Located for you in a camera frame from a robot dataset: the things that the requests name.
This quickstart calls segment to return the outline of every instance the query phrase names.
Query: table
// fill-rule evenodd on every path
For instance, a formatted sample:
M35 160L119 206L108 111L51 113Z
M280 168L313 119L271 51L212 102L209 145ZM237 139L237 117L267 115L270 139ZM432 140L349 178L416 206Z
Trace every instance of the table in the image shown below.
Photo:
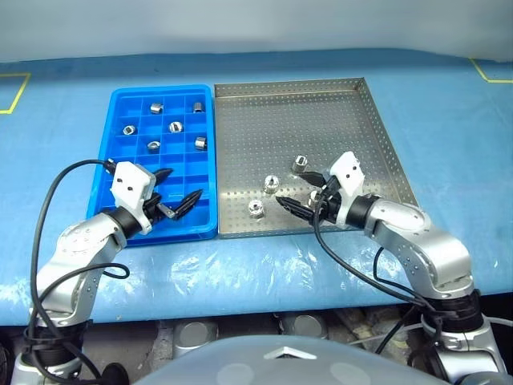
M513 73L510 63L480 66L491 79ZM108 100L119 87L365 77L419 204L470 250L484 294L513 290L513 85L488 83L468 59L349 50L0 64L0 74L13 73L31 77L12 113L0 115L0 325L26 323L42 199L62 168L97 156ZM0 77L0 110L9 109L22 81ZM59 233L84 218L92 175L92 166L75 171L56 193L41 263ZM371 240L360 232L325 238L371 274L378 248ZM96 322L394 302L331 261L312 234L132 248L115 260L131 276L102 279ZM383 277L406 283L390 254L380 267Z

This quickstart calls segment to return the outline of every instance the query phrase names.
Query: metal tray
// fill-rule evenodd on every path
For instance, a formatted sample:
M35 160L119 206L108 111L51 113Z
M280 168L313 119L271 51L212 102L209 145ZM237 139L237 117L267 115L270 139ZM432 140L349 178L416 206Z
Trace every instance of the metal tray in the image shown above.
M306 171L325 171L353 151L366 175L365 193L417 204L363 78L217 84L215 98L222 237L312 231L263 191L273 174L280 178L277 196L306 204L313 187L292 174L297 155L307 157ZM264 202L263 218L249 216L252 199Z

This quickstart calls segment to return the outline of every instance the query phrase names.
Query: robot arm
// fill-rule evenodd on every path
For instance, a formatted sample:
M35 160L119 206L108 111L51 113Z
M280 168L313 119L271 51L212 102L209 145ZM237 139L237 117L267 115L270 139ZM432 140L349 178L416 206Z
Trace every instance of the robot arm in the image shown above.
M202 190L186 196L175 209L160 203L161 196L153 191L171 172L171 169L160 169L151 173L137 164L118 163L111 186L116 209L99 213L64 230L53 257L38 272L38 295L54 285L56 279L77 269L112 262L115 255L126 247L128 238L137 233L151 232L156 222L166 217L178 220L188 213L200 199ZM67 279L50 291L42 302L52 324L66 341L79 350L103 271L91 269ZM35 338L48 341L56 337L41 317L37 323ZM17 357L11 383L54 383L37 370L32 354L29 348ZM51 374L61 378L74 379L80 372L81 361L64 344L53 342L44 346L43 343L43 347L38 348L38 357Z
M471 257L460 240L435 227L418 207L362 194L364 175L352 152L344 153L329 170L300 174L322 188L320 218L344 229L352 226L389 250L402 264L415 292L437 311L451 312L442 323L436 360L445 379L455 383L479 371L505 372L490 323L480 312L471 275ZM278 202L292 214L313 223L312 209L288 197ZM428 335L435 327L422 318Z

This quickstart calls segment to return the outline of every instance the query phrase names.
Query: hex nut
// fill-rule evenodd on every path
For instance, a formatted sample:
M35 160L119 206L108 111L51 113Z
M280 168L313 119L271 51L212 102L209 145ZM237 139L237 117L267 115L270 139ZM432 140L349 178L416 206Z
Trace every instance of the hex nut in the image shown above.
M124 129L123 129L123 134L124 135L135 134L135 126L133 126L131 124L125 126Z
M146 147L150 152L158 152L160 149L160 142L158 140L153 140L148 143Z
M262 201L253 199L248 204L249 216L251 218L262 218L265 215L265 208Z
M292 164L292 171L296 174L300 172L305 172L306 165L308 164L308 160L304 155L296 156L294 163Z
M169 132L182 132L184 126L181 122L171 122L169 124Z
M207 138L202 136L198 136L194 141L194 147L196 150L206 150L207 149Z
M313 190L310 192L309 198L308 198L308 206L311 209L315 209L315 205L319 201L319 192L317 190Z
M152 114L161 114L164 110L164 105L162 103L152 103L150 106L150 111Z
M264 193L274 194L280 187L280 180L276 175L267 175L264 180Z
M195 102L194 106L192 107L192 112L195 114L198 112L203 112L203 104L201 104L201 102Z

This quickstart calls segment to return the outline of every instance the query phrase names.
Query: wire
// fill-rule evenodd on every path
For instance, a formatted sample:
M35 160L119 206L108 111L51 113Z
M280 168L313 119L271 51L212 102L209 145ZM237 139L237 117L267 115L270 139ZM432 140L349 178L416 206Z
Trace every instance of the wire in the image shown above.
M429 340L426 345L419 347L417 350L412 351L410 357L408 357L407 365L409 367L413 367L414 360L422 353L425 353L436 346L437 342L442 335L442 319L441 318L433 318L435 323L435 331L433 337Z
M392 337L395 336L395 334L398 332L399 329L401 329L401 326L404 325L406 320L413 314L413 312L417 308L415 305L413 305L403 316L399 321L395 324L395 326L390 329L390 331L386 334L385 338L382 340L382 343L379 344L378 348L376 349L375 353L377 355L380 355L383 352L383 349L385 349L386 344L392 339Z
M30 262L30 295L32 297L32 302L34 303L34 309L32 311L32 315L30 316L30 322L28 327L28 339L34 339L35 334L35 318L39 314L41 319L45 322L46 327L50 330L50 332L57 338L63 338L63 334L59 331L58 327L54 325L54 323L51 321L50 316L46 313L44 308L42 307L42 300L38 296L38 287L37 287L37 273L38 273L38 260L39 260L39 247L41 245L41 236L42 236L42 227L44 225L46 214L48 213L48 208L50 207L51 199L55 194L55 190L57 189L57 186L62 181L62 179L72 170L84 166L85 164L101 164L103 167L109 169L111 166L109 162L102 161L102 160L82 160L80 162L74 163L65 169L63 169L54 179L52 182L50 188L48 189L48 193L46 194L46 197L42 203L41 211L39 213L38 221L36 222L35 231L34 231L34 242L32 245L32 258ZM99 267L88 266L90 270L93 269L99 269ZM98 384L103 383L101 380L101 375L98 371L98 369L95 367L95 365L90 361L86 355L80 351L75 345L73 345L71 342L63 342L63 346L68 349L73 355L75 355L80 361L82 361L93 373L93 376L96 378L95 380L77 380L77 379L64 379L61 377L58 377L56 375L51 374L42 364L39 359L38 353L36 351L31 351L30 356L32 358L33 364L37 367L37 369L48 379L51 379L52 381L56 383L63 383L63 384L80 384L80 385L87 385L87 384Z
M383 250L384 249L382 247L380 247L378 249L378 251L376 252L376 255L374 255L374 263L372 266L372 272L373 272L374 279L380 283L385 283L386 285L393 286L397 289L400 289L402 291L405 291L405 292L413 295L419 301L423 302L428 309L430 309L431 311L435 311L435 308L422 295L420 295L416 291L410 289L409 287L401 285L400 283L389 281L387 279L383 279L378 276L378 261L379 261L379 257L382 255Z
M420 329L422 327L424 327L424 326L419 322L419 323L414 323L413 325L404 326L401 329L399 329L397 332L398 333L404 333L405 331L416 330L416 329ZM364 339L358 339L357 341L349 342L348 345L359 345L361 343L377 341L379 339L384 339L387 335L388 335L388 333L385 333L385 334L374 335L373 337L368 337L368 338L364 338Z
M112 278L116 278L116 279L125 279L125 278L128 278L130 276L130 270L125 265L120 264L120 263L114 263L114 262L112 262L112 263L99 263L99 264L96 264L96 265L86 266L86 267L83 267L83 268L80 268L80 269L73 270L70 273L63 275L62 277L60 277L56 281L52 282L42 292L42 294L39 296L39 301L43 302L45 300L45 298L51 293L51 291L53 289L55 289L57 286L59 286L60 284L62 284L66 280L68 280L68 279L70 279L72 277L75 277L77 275L86 273L87 271L96 270L96 269L105 269L107 267L119 268L119 269L122 269L125 272L124 275L113 274L113 273L109 273L107 271L103 272L103 274L107 275L108 277L112 277ZM37 315L38 315L38 311L36 309L33 309L32 313L30 314L29 325L35 325L35 321L36 321ZM84 353L82 353L82 351L80 351L80 349L78 349L75 345L73 345L70 342L63 342L63 345L69 351L71 351L69 348L73 349L73 351L71 351L71 353L73 353L78 359L80 359L83 363L85 363L87 367L95 367L95 365L90 361L90 359ZM53 379L54 381L57 381L57 380L62 381L59 377L54 376L51 373L50 373L50 376L48 376L45 373L45 376L50 378L50 379L52 379L52 377L55 377L55 379ZM85 381L78 382L77 380L71 380L71 383L83 383L83 384L85 384L86 382ZM93 382L89 381L87 383L100 383L100 382L99 381L93 381Z
M513 327L513 321L511 321L510 319L496 318L496 317L487 317L487 318L488 318L488 321L490 321L491 323L494 323L495 325L504 325L504 326Z
M386 293L388 295L391 295L392 297L400 299L401 301L409 302L409 303L412 303L412 304L417 305L417 306L422 307L422 308L426 307L426 303L425 302L419 301L415 297L412 298L412 297L408 297L408 296L406 296L404 294L401 294L401 293L399 293L399 292L397 292L395 290L390 289L389 287L386 287L386 286L380 284L379 282L376 282L372 278L367 277L366 275L364 275L364 273L362 273L359 270L357 270L354 267L352 267L349 263L347 263L342 258L340 258L333 250L331 250L331 248L326 244L324 239L322 239L321 230L320 230L320 226L319 226L319 216L320 216L320 213L321 213L321 207L322 207L323 203L326 200L325 192L326 192L326 190L323 190L323 193L321 194L321 197L319 198L319 201L316 204L315 213L313 215L313 232L315 233L315 237L316 237L317 241L319 242L319 244L321 245L321 247L323 248L323 250L336 263L338 263L344 269L348 270L352 275L355 275L356 277L360 278L363 282L368 283L369 285L371 285L375 289L378 289L378 290L380 290L380 291L382 291L382 292L384 292L384 293Z

